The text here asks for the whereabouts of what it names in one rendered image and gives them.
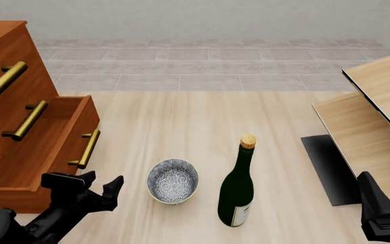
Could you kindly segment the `pale wooden two-tier rack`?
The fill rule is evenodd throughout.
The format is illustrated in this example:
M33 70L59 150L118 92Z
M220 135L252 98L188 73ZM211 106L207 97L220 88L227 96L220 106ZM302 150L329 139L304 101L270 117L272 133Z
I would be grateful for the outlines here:
M353 175L370 172L390 198L390 56L342 73L356 91L313 109Z

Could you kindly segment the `blue-white patterned bowl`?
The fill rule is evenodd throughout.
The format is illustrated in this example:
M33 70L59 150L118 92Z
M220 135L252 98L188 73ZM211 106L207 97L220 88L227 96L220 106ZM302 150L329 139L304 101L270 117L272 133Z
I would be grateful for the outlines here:
M148 173L147 189L150 196L164 205L185 203L198 188L196 168L183 159L158 162Z

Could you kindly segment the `open wooden drawer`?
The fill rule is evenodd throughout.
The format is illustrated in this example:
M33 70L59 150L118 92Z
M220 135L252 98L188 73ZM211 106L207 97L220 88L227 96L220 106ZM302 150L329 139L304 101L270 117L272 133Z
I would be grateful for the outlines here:
M100 118L91 96L55 97L21 142L0 138L0 207L17 213L40 213L49 206L50 190L41 187L47 172L75 174L88 138Z

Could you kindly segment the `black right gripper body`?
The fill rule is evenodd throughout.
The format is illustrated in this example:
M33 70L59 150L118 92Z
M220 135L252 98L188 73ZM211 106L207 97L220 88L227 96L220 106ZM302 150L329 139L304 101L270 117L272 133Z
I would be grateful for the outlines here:
M390 241L390 219L361 218L361 223L368 241Z

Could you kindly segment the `tan bottle cork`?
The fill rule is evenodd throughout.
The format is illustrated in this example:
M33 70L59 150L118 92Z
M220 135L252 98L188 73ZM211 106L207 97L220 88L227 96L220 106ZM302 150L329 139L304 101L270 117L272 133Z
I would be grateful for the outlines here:
M240 145L241 147L245 149L254 149L256 144L256 137L252 134L244 134L240 139Z

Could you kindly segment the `dark green wine bottle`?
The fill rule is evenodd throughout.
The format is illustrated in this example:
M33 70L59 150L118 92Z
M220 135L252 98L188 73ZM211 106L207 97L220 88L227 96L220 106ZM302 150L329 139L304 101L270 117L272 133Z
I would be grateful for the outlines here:
M222 182L217 213L219 219L229 227L239 227L248 218L254 197L254 186L250 175L254 149L245 149L239 144L238 156L233 170Z

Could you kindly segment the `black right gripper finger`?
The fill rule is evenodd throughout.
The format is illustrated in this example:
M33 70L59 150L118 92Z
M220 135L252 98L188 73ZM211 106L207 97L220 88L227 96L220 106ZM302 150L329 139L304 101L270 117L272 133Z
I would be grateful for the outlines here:
M363 171L357 182L362 200L361 223L373 221L377 224L390 224L390 199L378 186L372 175Z

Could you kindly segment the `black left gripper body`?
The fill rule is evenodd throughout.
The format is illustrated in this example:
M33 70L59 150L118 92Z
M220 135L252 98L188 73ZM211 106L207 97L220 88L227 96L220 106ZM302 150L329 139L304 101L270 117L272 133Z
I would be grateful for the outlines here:
M99 195L92 190L83 192L62 192L54 194L54 206L64 215L97 213L114 211L118 205L118 192L104 190Z

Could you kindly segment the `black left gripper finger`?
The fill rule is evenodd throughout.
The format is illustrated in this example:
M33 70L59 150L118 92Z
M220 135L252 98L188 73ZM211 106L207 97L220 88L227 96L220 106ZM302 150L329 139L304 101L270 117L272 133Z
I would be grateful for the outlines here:
M124 177L117 176L113 181L103 185L102 197L113 205L118 205L118 195L124 184Z
M81 192L85 192L91 187L92 183L96 179L96 174L95 171L89 171L87 173L78 175L78 178L83 181L83 186L79 190L79 193L81 193Z

